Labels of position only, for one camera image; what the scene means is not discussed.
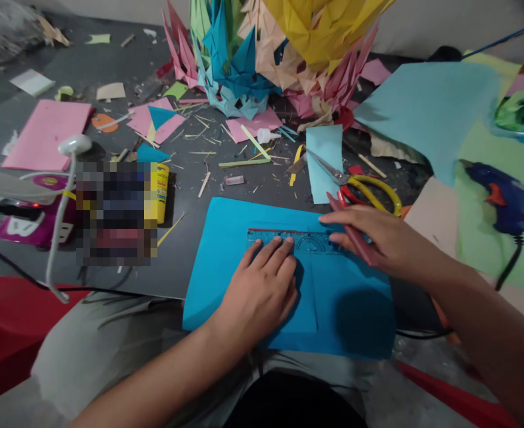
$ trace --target blue ruler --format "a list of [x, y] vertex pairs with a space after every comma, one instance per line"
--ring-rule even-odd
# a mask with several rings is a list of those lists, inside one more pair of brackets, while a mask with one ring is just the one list
[[287, 237], [292, 237], [294, 252], [313, 254], [341, 254], [346, 252], [339, 244], [332, 243], [327, 233], [282, 229], [248, 229], [247, 246], [250, 247], [258, 239], [267, 244], [276, 236], [282, 237], [283, 240]]

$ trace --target yellow scissors handle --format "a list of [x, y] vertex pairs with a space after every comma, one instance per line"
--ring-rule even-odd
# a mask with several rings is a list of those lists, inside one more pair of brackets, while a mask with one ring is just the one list
[[376, 196], [367, 188], [366, 185], [363, 184], [363, 182], [367, 182], [369, 184], [372, 184], [375, 187], [380, 188], [383, 192], [385, 192], [389, 198], [391, 199], [393, 203], [393, 214], [397, 217], [400, 216], [400, 210], [403, 207], [403, 203], [400, 201], [399, 195], [395, 193], [395, 191], [386, 183], [382, 182], [381, 180], [378, 180], [373, 177], [367, 177], [366, 175], [356, 175], [353, 174], [351, 178], [349, 178], [348, 185], [351, 185], [355, 187], [357, 190], [359, 190], [365, 197], [371, 201], [373, 206], [379, 210], [387, 211], [387, 209], [382, 205], [382, 203], [376, 198]]

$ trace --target blue paper triangle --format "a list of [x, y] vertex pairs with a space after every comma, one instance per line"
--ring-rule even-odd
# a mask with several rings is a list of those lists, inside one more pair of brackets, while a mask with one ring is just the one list
[[137, 162], [164, 162], [170, 158], [170, 155], [163, 153], [160, 150], [153, 149], [146, 144], [141, 144], [137, 150]]
[[168, 120], [176, 116], [176, 112], [161, 109], [153, 106], [149, 106], [150, 111], [150, 118], [153, 121], [153, 125], [155, 126], [155, 129], [158, 131], [161, 126], [163, 126], [165, 123], [168, 122]]

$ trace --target left hand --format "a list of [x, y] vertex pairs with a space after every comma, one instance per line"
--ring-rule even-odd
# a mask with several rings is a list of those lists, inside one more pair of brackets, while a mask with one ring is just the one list
[[222, 304], [211, 317], [218, 330], [237, 340], [245, 353], [285, 321], [297, 299], [297, 260], [290, 254], [293, 239], [288, 237], [280, 246], [281, 242], [281, 237], [274, 238], [253, 261], [261, 240], [246, 250]]

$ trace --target white wall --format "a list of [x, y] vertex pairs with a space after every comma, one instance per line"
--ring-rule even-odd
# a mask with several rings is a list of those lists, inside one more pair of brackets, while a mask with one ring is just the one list
[[[42, 10], [162, 24], [166, 0], [19, 0]], [[172, 0], [185, 24], [189, 0]], [[524, 27], [524, 0], [396, 0], [383, 15], [373, 51], [426, 58], [441, 45], [477, 49]], [[524, 62], [524, 36], [488, 53]]]

